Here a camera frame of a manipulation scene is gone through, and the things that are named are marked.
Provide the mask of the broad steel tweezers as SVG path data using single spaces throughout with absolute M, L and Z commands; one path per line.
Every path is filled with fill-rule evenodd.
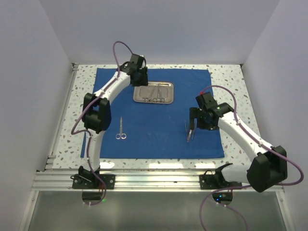
M 190 139 L 191 139 L 191 135 L 192 135 L 192 132 L 193 132 L 193 130 L 192 130 L 192 129 L 190 129 L 190 130 L 188 131 L 188 135 L 187 135 L 187 142 L 189 142 L 189 141 L 190 141 Z

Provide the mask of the silver instrument tray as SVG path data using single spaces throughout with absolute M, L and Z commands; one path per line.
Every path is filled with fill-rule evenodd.
M 156 101 L 158 83 L 161 83 L 163 87 L 163 96 L 165 98 L 164 103 L 159 103 Z M 144 98 L 150 94 L 152 88 L 155 88 L 152 96 L 152 101 L 144 102 Z M 133 100 L 137 103 L 171 104 L 174 101 L 174 85 L 171 82 L 149 81 L 147 86 L 140 86 L 134 88 Z

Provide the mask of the steel hemostat clamp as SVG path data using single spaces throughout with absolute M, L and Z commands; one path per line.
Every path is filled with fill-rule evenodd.
M 163 87 L 162 87 L 161 83 L 158 83 L 158 85 L 157 85 L 156 101 L 159 102 L 159 103 L 165 102 L 165 98 L 163 96 Z

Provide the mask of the blue surgical drape cloth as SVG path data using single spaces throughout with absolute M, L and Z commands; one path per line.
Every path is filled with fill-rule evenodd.
M 184 122 L 197 107 L 200 91 L 211 91 L 208 70 L 150 69 L 150 81 L 174 85 L 171 104 L 137 103 L 134 88 L 126 87 L 111 104 L 112 120 L 103 136 L 100 158 L 112 159 L 211 159 L 223 158 L 220 132 L 197 129 L 187 142 Z M 127 138 L 117 140 L 120 117 Z

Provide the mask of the steel surgical scissors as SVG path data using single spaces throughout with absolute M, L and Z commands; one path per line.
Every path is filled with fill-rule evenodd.
M 127 138 L 126 133 L 123 132 L 123 117 L 120 117 L 120 123 L 119 123 L 119 133 L 116 134 L 115 137 L 117 140 L 123 140 Z

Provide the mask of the steel surgical forceps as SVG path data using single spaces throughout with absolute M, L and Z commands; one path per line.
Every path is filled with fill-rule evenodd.
M 152 101 L 152 96 L 153 96 L 154 90 L 155 90 L 155 88 L 152 88 L 150 94 L 147 97 L 144 98 L 144 102 L 151 102 Z

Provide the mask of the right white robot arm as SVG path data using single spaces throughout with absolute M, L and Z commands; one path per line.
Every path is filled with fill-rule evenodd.
M 274 147 L 254 133 L 228 103 L 218 104 L 210 92 L 196 97 L 198 107 L 189 109 L 188 137 L 199 129 L 226 132 L 246 153 L 249 166 L 224 164 L 199 176 L 201 189 L 225 189 L 249 184 L 261 193 L 287 179 L 286 150 Z

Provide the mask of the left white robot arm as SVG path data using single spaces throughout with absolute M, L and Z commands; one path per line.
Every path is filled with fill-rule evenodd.
M 71 134 L 84 132 L 88 140 L 84 154 L 85 163 L 79 167 L 78 173 L 71 177 L 73 189 L 107 188 L 100 174 L 103 136 L 111 124 L 112 102 L 129 85 L 148 85 L 148 69 L 142 55 L 132 54 L 129 61 L 118 66 L 115 74 L 101 89 L 84 96 L 82 113 L 73 125 Z

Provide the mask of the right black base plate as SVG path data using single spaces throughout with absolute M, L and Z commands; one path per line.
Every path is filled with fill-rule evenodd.
M 199 175 L 199 184 L 201 190 L 217 190 L 230 187 L 241 187 L 238 182 L 228 182 L 224 179 L 220 171 L 207 170 L 204 174 Z

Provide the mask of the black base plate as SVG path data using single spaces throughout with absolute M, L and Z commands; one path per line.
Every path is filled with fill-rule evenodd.
M 116 176 L 113 174 L 99 174 L 101 180 L 96 176 L 91 176 L 89 179 L 78 174 L 72 175 L 70 179 L 73 181 L 73 189 L 102 189 L 113 190 L 115 187 Z
M 241 187 L 238 182 L 228 182 L 224 179 L 220 171 L 207 170 L 204 174 L 199 175 L 199 184 L 201 190 L 217 190 L 230 187 Z

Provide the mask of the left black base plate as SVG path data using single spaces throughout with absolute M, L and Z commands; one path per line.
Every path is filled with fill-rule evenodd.
M 78 174 L 72 175 L 70 179 L 73 181 L 73 189 L 102 189 L 113 190 L 115 187 L 116 176 L 113 174 L 99 174 L 101 180 L 96 176 L 91 176 L 89 179 Z

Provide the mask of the aluminium left side rail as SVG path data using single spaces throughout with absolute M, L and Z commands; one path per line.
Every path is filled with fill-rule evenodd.
M 74 84 L 74 81 L 75 81 L 75 78 L 76 78 L 78 66 L 79 66 L 78 63 L 72 63 L 72 72 L 71 72 L 71 75 L 70 75 L 70 78 L 69 78 L 68 86 L 65 89 L 64 102 L 63 102 L 63 105 L 62 105 L 61 110 L 60 110 L 60 117 L 59 117 L 57 125 L 56 125 L 56 130 L 55 130 L 52 142 L 51 142 L 50 149 L 48 150 L 48 155 L 47 155 L 47 158 L 46 158 L 46 163 L 45 163 L 43 171 L 45 171 L 46 169 L 47 170 L 52 169 L 54 159 L 56 158 L 55 150 L 56 150 L 56 147 L 57 147 L 58 138 L 61 135 L 62 125 L 63 125 L 63 121 L 64 121 L 64 118 L 65 118 L 67 105 L 68 105 L 68 102 L 69 102 L 69 99 L 70 99 L 71 90 L 72 90 L 72 87 L 73 87 L 73 84 Z

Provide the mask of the aluminium rail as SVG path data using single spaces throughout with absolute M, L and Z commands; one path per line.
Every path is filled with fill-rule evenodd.
M 46 163 L 45 163 L 43 171 L 45 171 L 46 169 L 47 170 L 52 169 L 54 159 L 56 158 L 55 150 L 56 150 L 56 147 L 57 147 L 58 138 L 61 135 L 62 125 L 63 125 L 63 121 L 64 121 L 64 118 L 65 118 L 67 105 L 68 105 L 68 102 L 69 102 L 69 99 L 70 99 L 71 90 L 72 90 L 72 87 L 73 87 L 73 84 L 74 84 L 74 81 L 75 81 L 75 78 L 76 78 L 78 66 L 79 66 L 78 63 L 72 63 L 72 72 L 71 72 L 71 75 L 70 75 L 70 78 L 69 78 L 68 86 L 65 89 L 64 102 L 63 102 L 63 105 L 62 105 L 61 110 L 60 110 L 60 117 L 59 117 L 57 125 L 56 125 L 56 130 L 55 130 L 52 142 L 51 142 L 50 149 L 48 150 L 48 155 L 47 155 L 47 158 L 46 158 Z
M 75 169 L 48 170 L 35 174 L 33 191 L 73 191 L 71 176 Z M 199 176 L 193 169 L 108 169 L 102 174 L 115 175 L 113 192 L 200 192 Z

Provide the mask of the aluminium front rail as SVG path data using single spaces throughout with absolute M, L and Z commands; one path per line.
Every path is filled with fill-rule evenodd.
M 71 176 L 75 169 L 48 170 L 35 174 L 33 191 L 73 191 Z M 200 192 L 199 176 L 193 169 L 108 169 L 102 174 L 115 175 L 113 192 Z

